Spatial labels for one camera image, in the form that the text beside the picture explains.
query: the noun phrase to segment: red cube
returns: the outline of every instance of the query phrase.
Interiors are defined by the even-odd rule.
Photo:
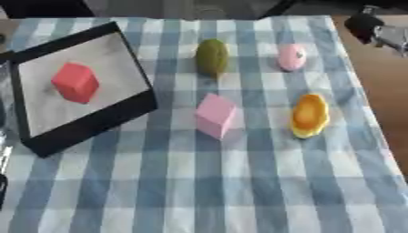
[[[97,91],[99,83],[87,66],[65,63],[51,80],[65,99],[86,104]]]

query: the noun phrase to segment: green ball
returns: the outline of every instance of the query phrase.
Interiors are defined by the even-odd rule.
[[[202,41],[197,49],[196,64],[200,73],[218,78],[228,64],[227,47],[218,39]]]

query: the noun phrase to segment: cube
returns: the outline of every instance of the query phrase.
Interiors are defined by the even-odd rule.
[[[229,131],[237,108],[228,99],[207,94],[196,110],[197,129],[207,135],[222,139]]]
[[[63,98],[81,104],[88,103],[99,87],[92,70],[75,63],[65,63],[51,82]]]

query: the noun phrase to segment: table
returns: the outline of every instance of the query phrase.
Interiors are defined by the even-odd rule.
[[[12,46],[24,49],[109,20],[24,20]],[[159,109],[48,159],[17,147],[0,229],[408,230],[407,186],[328,16],[113,20],[151,78]],[[218,82],[198,76],[191,59],[198,41],[215,36],[230,52]],[[305,45],[308,63],[282,73],[273,62],[277,44],[293,41]],[[238,104],[243,134],[219,142],[195,130],[192,113],[208,92]],[[327,99],[331,123],[299,140],[288,118],[309,92]]]
[[[408,176],[408,59],[391,49],[365,46],[344,27],[348,16],[333,16],[339,35],[362,81],[372,110],[400,169]],[[388,25],[408,26],[408,15],[381,16]]]

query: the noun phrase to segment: orange flower-shaped object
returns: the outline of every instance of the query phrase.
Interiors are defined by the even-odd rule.
[[[296,137],[307,138],[318,135],[329,123],[326,101],[317,94],[301,97],[291,113],[291,130]]]

